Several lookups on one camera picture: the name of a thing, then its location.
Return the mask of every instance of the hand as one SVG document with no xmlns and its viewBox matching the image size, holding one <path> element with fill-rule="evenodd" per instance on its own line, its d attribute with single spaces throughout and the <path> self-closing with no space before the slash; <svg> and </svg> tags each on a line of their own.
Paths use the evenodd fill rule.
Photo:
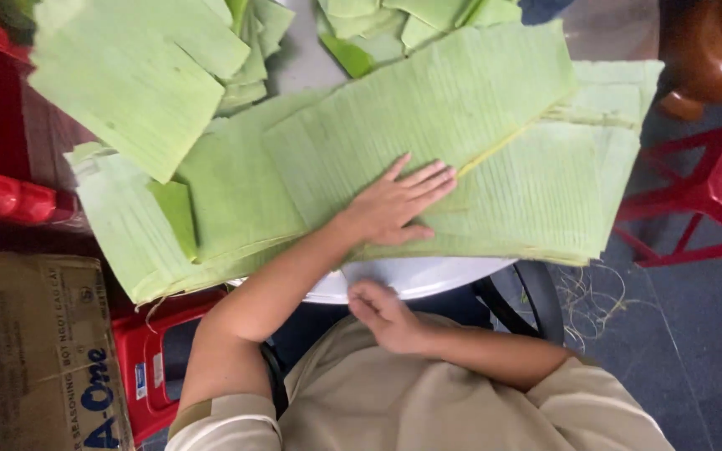
<svg viewBox="0 0 722 451">
<path fill-rule="evenodd" d="M 420 322 L 389 286 L 362 280 L 350 287 L 347 299 L 350 312 L 369 327 L 383 349 L 395 354 L 426 351 L 435 327 Z"/>
<path fill-rule="evenodd" d="M 406 241 L 433 237 L 433 230 L 406 224 L 456 188 L 456 169 L 435 161 L 412 175 L 397 180 L 411 159 L 407 153 L 361 192 L 337 215 L 364 242 L 396 246 Z"/>
</svg>

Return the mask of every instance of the shirt sleeve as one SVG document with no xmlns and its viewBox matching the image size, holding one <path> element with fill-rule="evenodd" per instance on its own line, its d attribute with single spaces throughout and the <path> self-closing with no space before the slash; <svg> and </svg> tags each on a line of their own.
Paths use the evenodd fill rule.
<svg viewBox="0 0 722 451">
<path fill-rule="evenodd" d="M 281 451 L 272 401 L 229 395 L 177 413 L 166 451 Z"/>
<path fill-rule="evenodd" d="M 526 397 L 573 448 L 673 450 L 656 421 L 613 375 L 576 358 Z"/>
</svg>

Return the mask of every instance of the person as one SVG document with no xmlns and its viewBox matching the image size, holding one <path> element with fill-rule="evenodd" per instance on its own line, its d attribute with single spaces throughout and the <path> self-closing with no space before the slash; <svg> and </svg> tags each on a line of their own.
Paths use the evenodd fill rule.
<svg viewBox="0 0 722 451">
<path fill-rule="evenodd" d="M 166 450 L 672 449 L 614 376 L 566 348 L 417 315 L 369 280 L 286 376 L 276 420 L 260 343 L 356 246 L 433 235 L 412 220 L 456 187 L 455 170 L 399 177 L 408 160 L 205 316 Z"/>
</svg>

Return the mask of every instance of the cardboard box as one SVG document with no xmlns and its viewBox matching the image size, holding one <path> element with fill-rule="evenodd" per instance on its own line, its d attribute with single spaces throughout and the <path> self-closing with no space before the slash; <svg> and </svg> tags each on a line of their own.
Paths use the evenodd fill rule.
<svg viewBox="0 0 722 451">
<path fill-rule="evenodd" d="M 133 450 L 99 261 L 0 253 L 0 450 Z"/>
</svg>

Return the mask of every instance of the stack of banana leaves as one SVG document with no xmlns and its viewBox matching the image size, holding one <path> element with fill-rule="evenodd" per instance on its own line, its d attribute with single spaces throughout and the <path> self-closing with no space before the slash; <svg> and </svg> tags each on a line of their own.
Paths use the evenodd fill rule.
<svg viewBox="0 0 722 451">
<path fill-rule="evenodd" d="M 418 218 L 436 237 L 360 247 L 348 259 L 580 266 L 605 249 L 660 62 L 573 62 L 562 23 L 524 26 L 506 0 L 320 0 L 315 39 L 345 67 L 367 61 L 358 79 L 211 119 L 231 86 L 249 91 L 264 79 L 249 58 L 263 42 L 273 51 L 285 26 L 257 13 L 262 0 L 244 3 L 253 14 L 223 0 L 174 0 L 149 8 L 141 32 L 125 26 L 87 42 L 100 22 L 148 11 L 144 1 L 36 15 L 49 44 L 37 43 L 31 77 L 100 138 L 68 160 L 96 238 L 135 303 L 251 274 L 405 152 L 407 170 L 437 158 L 458 169 L 456 191 Z M 47 3 L 64 2 L 46 0 L 36 12 Z M 275 35 L 261 38 L 270 29 Z M 128 44 L 99 51 L 97 67 L 71 54 L 94 52 L 102 40 Z"/>
</svg>

